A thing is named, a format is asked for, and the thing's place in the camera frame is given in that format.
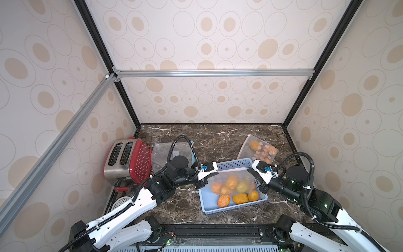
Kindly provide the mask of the orange potato row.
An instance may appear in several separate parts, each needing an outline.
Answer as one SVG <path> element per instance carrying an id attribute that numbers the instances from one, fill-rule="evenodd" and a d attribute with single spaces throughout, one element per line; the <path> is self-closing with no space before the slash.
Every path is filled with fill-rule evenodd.
<path id="1" fill-rule="evenodd" d="M 223 195 L 223 193 L 222 193 L 223 188 L 224 188 L 224 185 L 222 183 L 213 183 L 211 185 L 212 192 L 217 195 Z"/>
<path id="2" fill-rule="evenodd" d="M 235 189 L 239 183 L 239 178 L 237 175 L 230 175 L 225 183 L 225 186 L 230 189 Z"/>

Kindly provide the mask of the clear blue zipper bag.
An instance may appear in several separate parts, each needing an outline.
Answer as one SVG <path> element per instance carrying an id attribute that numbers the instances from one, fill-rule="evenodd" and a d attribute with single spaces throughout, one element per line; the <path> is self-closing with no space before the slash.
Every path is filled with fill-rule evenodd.
<path id="1" fill-rule="evenodd" d="M 154 148 L 151 153 L 151 165 L 153 174 L 157 173 L 165 166 L 171 145 L 171 142 L 154 143 Z M 175 145 L 170 159 L 172 160 L 174 157 L 179 155 L 184 156 L 188 159 L 189 166 L 191 166 L 195 162 L 194 155 L 189 144 L 186 141 L 181 140 Z"/>

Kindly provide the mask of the clear pink zipper bag spare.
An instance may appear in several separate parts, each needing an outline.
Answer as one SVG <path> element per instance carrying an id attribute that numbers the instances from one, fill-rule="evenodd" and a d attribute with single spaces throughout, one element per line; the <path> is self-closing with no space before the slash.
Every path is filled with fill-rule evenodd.
<path id="1" fill-rule="evenodd" d="M 246 168 L 222 170 L 208 179 L 210 190 L 217 195 L 238 195 L 256 189 L 255 178 Z"/>

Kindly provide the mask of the orange potato back row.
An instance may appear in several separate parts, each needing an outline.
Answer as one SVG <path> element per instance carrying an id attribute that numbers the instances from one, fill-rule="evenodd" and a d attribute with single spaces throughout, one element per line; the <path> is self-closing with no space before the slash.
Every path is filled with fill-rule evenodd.
<path id="1" fill-rule="evenodd" d="M 225 183 L 225 186 L 230 189 L 235 189 L 239 183 L 239 178 L 237 175 L 230 175 Z"/>

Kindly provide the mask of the clear pink zipper bag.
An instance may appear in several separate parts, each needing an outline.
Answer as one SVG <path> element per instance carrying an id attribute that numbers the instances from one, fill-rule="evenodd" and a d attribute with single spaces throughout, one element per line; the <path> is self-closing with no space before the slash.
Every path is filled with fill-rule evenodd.
<path id="1" fill-rule="evenodd" d="M 249 134 L 244 141 L 237 159 L 250 158 L 252 161 L 259 160 L 267 164 L 273 164 L 278 150 L 268 142 Z"/>

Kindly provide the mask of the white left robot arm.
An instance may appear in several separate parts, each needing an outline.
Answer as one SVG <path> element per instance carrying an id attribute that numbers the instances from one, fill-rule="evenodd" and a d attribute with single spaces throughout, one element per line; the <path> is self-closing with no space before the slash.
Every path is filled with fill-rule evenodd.
<path id="1" fill-rule="evenodd" d="M 164 168 L 140 184 L 132 198 L 108 214 L 88 224 L 77 222 L 71 228 L 67 245 L 61 251 L 112 252 L 127 245 L 158 239 L 161 226 L 149 217 L 138 224 L 129 224 L 154 209 L 175 194 L 176 188 L 194 184 L 197 189 L 208 183 L 208 178 L 217 174 L 215 162 L 188 166 L 188 159 L 176 156 Z"/>

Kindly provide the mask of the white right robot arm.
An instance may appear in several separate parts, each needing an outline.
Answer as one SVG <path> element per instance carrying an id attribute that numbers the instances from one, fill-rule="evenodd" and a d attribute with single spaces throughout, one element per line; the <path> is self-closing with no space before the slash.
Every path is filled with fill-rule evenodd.
<path id="1" fill-rule="evenodd" d="M 274 232 L 279 241 L 291 239 L 316 251 L 384 252 L 386 248 L 357 224 L 330 194 L 313 186 L 314 166 L 307 171 L 295 165 L 280 175 L 277 166 L 256 161 L 247 171 L 258 181 L 258 191 L 263 194 L 274 191 L 291 203 L 300 206 L 316 224 L 336 234 L 343 244 L 308 229 L 302 223 L 282 215 Z"/>

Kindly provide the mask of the light blue plastic basket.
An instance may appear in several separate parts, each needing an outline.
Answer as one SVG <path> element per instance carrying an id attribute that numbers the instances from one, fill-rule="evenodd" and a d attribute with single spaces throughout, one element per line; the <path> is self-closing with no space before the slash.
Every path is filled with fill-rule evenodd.
<path id="1" fill-rule="evenodd" d="M 248 175 L 252 178 L 252 181 L 254 182 L 254 184 L 256 186 L 258 186 L 259 182 L 251 174 L 249 174 L 247 172 L 247 168 L 251 167 L 252 163 L 253 162 L 250 158 L 244 158 L 244 159 L 217 163 L 218 173 L 219 173 L 219 175 L 229 175 L 230 173 L 238 172 L 238 173 L 241 173 L 241 175 Z M 250 207 L 252 205 L 263 203 L 264 201 L 266 201 L 268 199 L 267 195 L 259 192 L 258 200 L 253 201 L 253 202 L 236 204 L 233 202 L 233 197 L 231 196 L 230 203 L 228 206 L 219 207 L 217 205 L 217 202 L 219 200 L 219 195 L 213 193 L 213 191 L 212 191 L 213 179 L 218 179 L 219 175 L 209 178 L 208 186 L 206 186 L 202 189 L 199 189 L 199 198 L 200 198 L 202 211 L 206 215 L 229 211 L 229 210 L 235 210 L 235 209 L 239 209 L 242 207 Z"/>

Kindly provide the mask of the orange wrinkled potato front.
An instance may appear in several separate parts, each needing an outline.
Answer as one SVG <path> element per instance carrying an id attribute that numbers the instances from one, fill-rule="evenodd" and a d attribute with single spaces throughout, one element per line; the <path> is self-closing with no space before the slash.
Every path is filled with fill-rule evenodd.
<path id="1" fill-rule="evenodd" d="M 220 195 L 217 201 L 217 206 L 220 208 L 227 207 L 230 204 L 230 195 Z"/>

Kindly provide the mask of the red steel toaster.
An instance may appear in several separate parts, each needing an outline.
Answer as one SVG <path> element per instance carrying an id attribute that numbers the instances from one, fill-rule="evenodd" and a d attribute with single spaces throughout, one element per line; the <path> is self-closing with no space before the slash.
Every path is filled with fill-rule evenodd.
<path id="1" fill-rule="evenodd" d="M 107 155 L 103 175 L 112 185 L 122 179 L 141 184 L 151 174 L 151 154 L 152 150 L 142 139 L 118 140 Z"/>

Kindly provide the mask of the white patterned bowl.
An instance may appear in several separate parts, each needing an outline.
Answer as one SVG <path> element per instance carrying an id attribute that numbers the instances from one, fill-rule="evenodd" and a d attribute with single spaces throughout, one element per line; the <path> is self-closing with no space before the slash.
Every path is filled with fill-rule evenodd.
<path id="1" fill-rule="evenodd" d="M 118 207 L 122 206 L 125 202 L 129 201 L 130 199 L 131 199 L 131 197 L 129 197 L 129 196 L 120 197 L 112 205 L 111 211 L 113 211 L 113 210 L 117 209 Z"/>

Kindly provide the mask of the silver aluminium rail back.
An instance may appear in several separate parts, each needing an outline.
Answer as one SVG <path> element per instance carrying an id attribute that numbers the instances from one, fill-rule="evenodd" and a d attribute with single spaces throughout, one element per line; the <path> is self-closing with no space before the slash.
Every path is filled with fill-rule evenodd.
<path id="1" fill-rule="evenodd" d="M 312 76 L 314 69 L 118 70 L 119 78 Z"/>

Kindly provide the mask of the black corner frame post left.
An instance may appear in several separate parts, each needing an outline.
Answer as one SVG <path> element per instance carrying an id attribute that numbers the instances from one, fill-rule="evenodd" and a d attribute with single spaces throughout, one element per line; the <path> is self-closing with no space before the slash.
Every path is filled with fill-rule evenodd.
<path id="1" fill-rule="evenodd" d="M 90 37 L 92 38 L 92 41 L 95 44 L 96 49 L 97 49 L 99 55 L 101 56 L 101 59 L 102 59 L 104 65 L 106 66 L 108 73 L 112 73 L 112 74 L 116 75 L 114 63 L 109 55 L 106 44 L 104 43 L 104 40 L 101 37 L 101 34 L 96 26 L 96 23 L 90 13 L 90 9 L 89 9 L 86 1 L 74 0 L 73 2 L 78 10 L 79 15 L 81 16 L 81 18 L 84 21 L 84 24 L 90 34 Z M 133 109 L 133 106 L 132 106 L 129 96 L 124 88 L 124 85 L 123 85 L 122 81 L 120 81 L 118 78 L 116 78 L 116 79 L 117 79 L 117 81 L 115 81 L 114 84 L 120 95 L 120 98 L 122 99 L 123 104 L 125 105 L 128 113 L 129 113 L 129 116 L 130 116 L 132 122 L 134 123 L 134 126 L 136 127 L 136 129 L 140 129 L 141 123 Z"/>

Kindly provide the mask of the black corner frame post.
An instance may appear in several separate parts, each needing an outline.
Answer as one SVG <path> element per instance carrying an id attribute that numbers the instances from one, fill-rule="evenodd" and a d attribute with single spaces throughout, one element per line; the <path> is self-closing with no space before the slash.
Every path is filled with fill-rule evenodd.
<path id="1" fill-rule="evenodd" d="M 112 74 L 116 75 L 114 63 L 109 55 L 106 44 L 104 43 L 104 40 L 101 37 L 101 34 L 96 26 L 96 23 L 90 13 L 90 9 L 89 9 L 86 1 L 74 0 L 73 2 L 78 10 L 79 15 L 81 16 L 81 18 L 84 21 L 84 24 L 90 34 L 90 37 L 92 38 L 92 41 L 95 44 L 96 49 L 97 49 L 99 55 L 101 56 L 101 59 L 102 59 L 104 65 L 106 66 L 108 73 L 112 73 Z M 140 129 L 141 123 L 133 109 L 133 106 L 132 106 L 129 96 L 124 88 L 124 85 L 123 85 L 122 81 L 120 81 L 118 78 L 116 78 L 116 79 L 117 79 L 117 81 L 115 81 L 114 84 L 120 95 L 120 98 L 122 99 L 123 104 L 125 105 L 128 113 L 129 113 L 129 116 L 130 116 L 132 122 L 134 123 L 134 126 L 136 127 L 136 129 Z"/>
<path id="2" fill-rule="evenodd" d="M 297 111 L 299 110 L 300 106 L 302 105 L 304 99 L 308 95 L 309 91 L 311 90 L 314 82 L 318 78 L 319 74 L 321 73 L 322 69 L 326 65 L 327 61 L 329 60 L 331 54 L 334 52 L 336 46 L 340 42 L 342 36 L 345 34 L 349 24 L 353 20 L 356 13 L 359 11 L 359 8 L 364 3 L 363 0 L 352 0 L 350 1 L 349 5 L 347 6 L 346 11 L 342 15 L 340 21 L 337 23 L 337 26 L 329 39 L 328 43 L 324 47 L 324 50 L 319 57 L 318 62 L 314 66 L 313 70 L 314 73 L 312 77 L 308 78 L 306 83 L 304 84 L 300 94 L 298 95 L 295 103 L 293 104 L 290 112 L 288 113 L 284 123 L 283 129 L 286 130 L 290 125 L 291 121 L 293 120 L 294 116 L 296 115 Z"/>

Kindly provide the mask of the black corner frame post right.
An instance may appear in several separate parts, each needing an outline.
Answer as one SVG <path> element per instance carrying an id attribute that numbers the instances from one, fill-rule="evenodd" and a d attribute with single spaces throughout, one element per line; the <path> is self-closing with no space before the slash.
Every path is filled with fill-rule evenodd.
<path id="1" fill-rule="evenodd" d="M 319 57 L 318 62 L 314 66 L 313 70 L 314 73 L 312 77 L 308 78 L 306 83 L 304 84 L 300 94 L 298 95 L 295 103 L 293 104 L 290 112 L 288 113 L 284 123 L 283 129 L 286 130 L 290 125 L 291 121 L 293 120 L 294 116 L 296 115 L 297 111 L 299 110 L 300 106 L 302 105 L 304 99 L 308 95 L 309 91 L 311 90 L 314 82 L 318 78 L 319 74 L 321 73 L 322 69 L 326 65 L 327 61 L 329 60 L 331 54 L 334 52 L 336 46 L 340 42 L 342 36 L 345 34 L 349 24 L 353 20 L 356 13 L 359 11 L 359 8 L 364 3 L 363 0 L 352 0 L 350 1 L 349 5 L 347 6 L 346 11 L 342 15 L 340 21 L 337 23 L 337 26 L 329 39 L 328 43 L 324 47 L 324 50 Z"/>

